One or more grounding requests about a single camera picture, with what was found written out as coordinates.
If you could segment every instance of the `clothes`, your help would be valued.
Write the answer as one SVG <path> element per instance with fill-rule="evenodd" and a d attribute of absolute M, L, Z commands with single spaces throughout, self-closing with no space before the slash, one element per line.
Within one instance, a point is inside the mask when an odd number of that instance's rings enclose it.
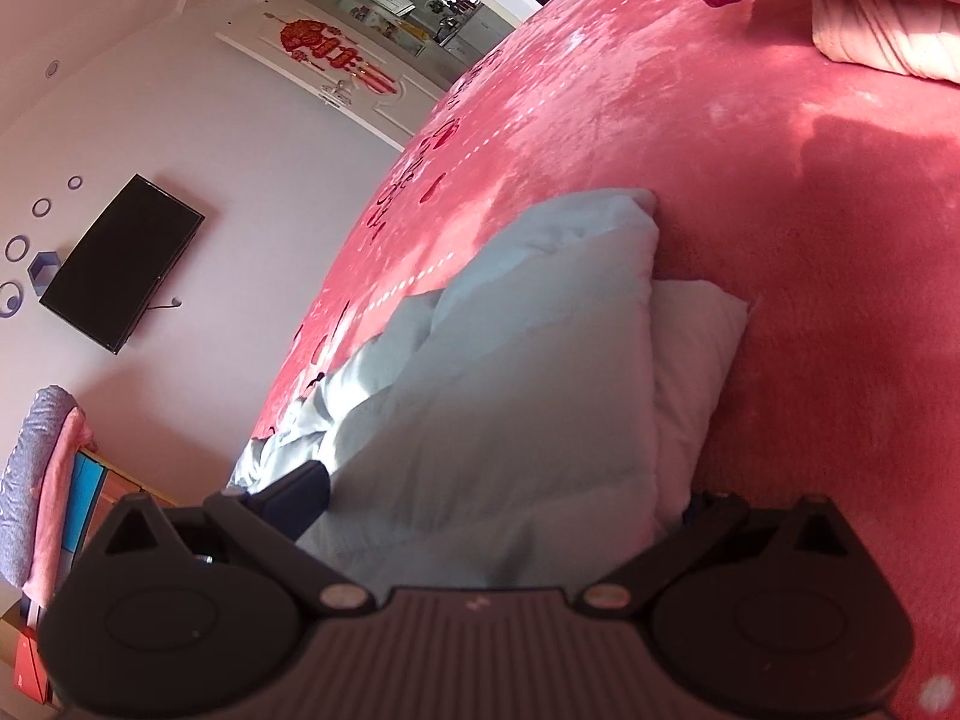
<path fill-rule="evenodd" d="M 813 42 L 834 62 L 960 83 L 960 4 L 813 0 Z"/>
<path fill-rule="evenodd" d="M 93 432 L 86 424 L 83 412 L 79 408 L 71 410 L 43 476 L 40 507 L 37 509 L 34 560 L 30 577 L 23 586 L 24 593 L 42 608 L 49 607 L 53 598 L 61 563 L 61 541 L 64 537 L 74 458 L 80 447 L 88 446 L 92 441 Z"/>
<path fill-rule="evenodd" d="M 0 476 L 0 574 L 14 587 L 22 587 L 30 576 L 43 476 L 75 408 L 73 395 L 59 386 L 38 392 Z"/>

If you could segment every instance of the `white door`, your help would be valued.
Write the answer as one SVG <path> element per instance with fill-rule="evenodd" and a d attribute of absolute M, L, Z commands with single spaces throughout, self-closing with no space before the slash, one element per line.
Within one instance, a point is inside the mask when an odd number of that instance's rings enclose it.
<path fill-rule="evenodd" d="M 443 90 L 356 30 L 303 0 L 268 0 L 217 37 L 263 62 L 397 149 Z"/>

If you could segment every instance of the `bed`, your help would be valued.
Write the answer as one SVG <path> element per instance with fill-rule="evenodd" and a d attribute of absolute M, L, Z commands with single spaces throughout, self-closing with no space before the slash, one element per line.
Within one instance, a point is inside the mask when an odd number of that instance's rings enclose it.
<path fill-rule="evenodd" d="M 956 87 L 820 55 L 810 0 L 552 1 L 400 156 L 256 435 L 522 209 L 648 187 L 655 276 L 752 305 L 697 487 L 832 496 L 914 622 L 895 709 L 960 712 L 958 124 Z"/>

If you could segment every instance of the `ribbed surface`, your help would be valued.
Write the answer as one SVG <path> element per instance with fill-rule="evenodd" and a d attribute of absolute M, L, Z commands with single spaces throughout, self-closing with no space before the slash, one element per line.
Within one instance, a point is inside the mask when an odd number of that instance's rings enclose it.
<path fill-rule="evenodd" d="M 64 720 L 92 717 L 67 712 Z M 401 590 L 371 617 L 324 624 L 284 677 L 240 706 L 205 717 L 720 720 L 733 715 L 677 688 L 630 625 L 581 617 L 557 591 Z"/>

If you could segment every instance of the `red box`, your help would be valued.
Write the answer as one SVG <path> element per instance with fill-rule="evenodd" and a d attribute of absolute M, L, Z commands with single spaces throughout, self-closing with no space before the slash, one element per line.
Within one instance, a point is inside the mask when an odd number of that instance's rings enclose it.
<path fill-rule="evenodd" d="M 27 630 L 16 642 L 16 663 L 13 666 L 13 686 L 37 704 L 46 704 L 50 696 L 47 670 L 37 654 L 37 634 Z"/>

